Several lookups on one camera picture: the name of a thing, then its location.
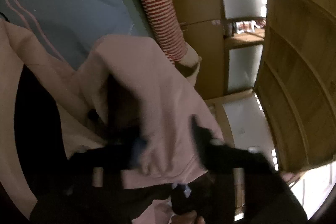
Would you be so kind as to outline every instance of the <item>striped fabric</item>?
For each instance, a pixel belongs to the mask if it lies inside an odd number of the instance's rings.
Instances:
[[[156,41],[171,61],[180,61],[187,45],[177,21],[173,0],[141,0]]]

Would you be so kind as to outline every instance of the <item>wooden ceiling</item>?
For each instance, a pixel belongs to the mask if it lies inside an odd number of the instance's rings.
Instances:
[[[296,172],[336,154],[336,0],[268,0],[255,86],[280,168]]]

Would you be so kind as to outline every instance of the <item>white wall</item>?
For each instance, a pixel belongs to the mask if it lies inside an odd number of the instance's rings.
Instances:
[[[271,132],[255,95],[223,104],[223,107],[231,126],[235,147],[248,149],[250,146],[258,146],[273,163],[274,145]]]

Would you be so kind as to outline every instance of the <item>black cable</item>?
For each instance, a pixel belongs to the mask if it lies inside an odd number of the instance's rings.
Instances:
[[[7,22],[10,22],[8,17],[6,17],[2,12],[0,12],[0,15],[7,21]]]

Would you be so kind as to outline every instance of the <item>gray fabric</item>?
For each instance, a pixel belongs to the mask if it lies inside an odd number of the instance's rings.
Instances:
[[[14,0],[9,2],[26,18],[47,51],[57,57],[28,13]],[[83,63],[98,38],[110,33],[140,35],[122,0],[18,0],[18,2],[36,17],[46,37],[74,69]],[[10,22],[25,26],[5,0],[0,0],[0,10]]]

